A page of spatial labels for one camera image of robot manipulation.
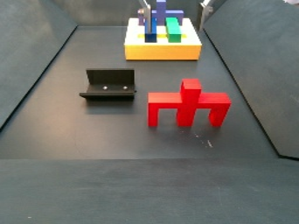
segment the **gray wall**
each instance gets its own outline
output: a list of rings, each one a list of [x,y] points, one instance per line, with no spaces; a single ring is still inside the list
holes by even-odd
[[[279,154],[294,158],[299,158],[298,21],[298,8],[282,0],[229,0],[205,26]]]
[[[76,23],[48,0],[0,0],[0,128]]]
[[[71,15],[79,25],[127,25],[127,20],[136,17],[140,7],[138,0],[52,0]],[[218,0],[218,9],[227,0]],[[155,9],[155,0],[147,1]],[[168,10],[183,10],[195,23],[201,0],[167,0]]]

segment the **yellow block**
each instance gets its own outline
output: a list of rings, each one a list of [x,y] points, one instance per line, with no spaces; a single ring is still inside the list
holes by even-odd
[[[138,25],[138,18],[130,18],[126,33],[127,60],[198,60],[202,53],[202,42],[193,22],[189,18],[182,21],[182,43],[168,43],[167,38],[158,35],[156,43],[146,43],[140,38],[144,27]]]
[[[146,37],[146,28],[142,25],[138,26],[138,37],[140,39],[143,39]],[[167,39],[167,31],[166,31],[166,26],[164,25],[158,25],[156,26],[156,37],[159,39]],[[183,39],[187,38],[186,33],[182,33],[182,38]]]

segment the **red block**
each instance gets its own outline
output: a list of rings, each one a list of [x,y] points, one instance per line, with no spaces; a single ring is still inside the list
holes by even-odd
[[[159,109],[178,109],[178,126],[193,126],[197,109],[210,109],[210,123],[219,127],[230,110],[231,100],[225,93],[202,93],[198,79],[183,79],[180,93],[148,94],[148,126],[158,125]]]

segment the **black bracket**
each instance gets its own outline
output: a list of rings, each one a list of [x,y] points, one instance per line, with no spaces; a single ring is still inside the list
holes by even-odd
[[[79,95],[88,100],[134,99],[136,92],[135,69],[87,69],[88,91]]]

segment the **green block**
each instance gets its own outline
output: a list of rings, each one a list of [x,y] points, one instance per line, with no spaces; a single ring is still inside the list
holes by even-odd
[[[182,43],[182,28],[176,17],[166,19],[166,31],[170,43]]]

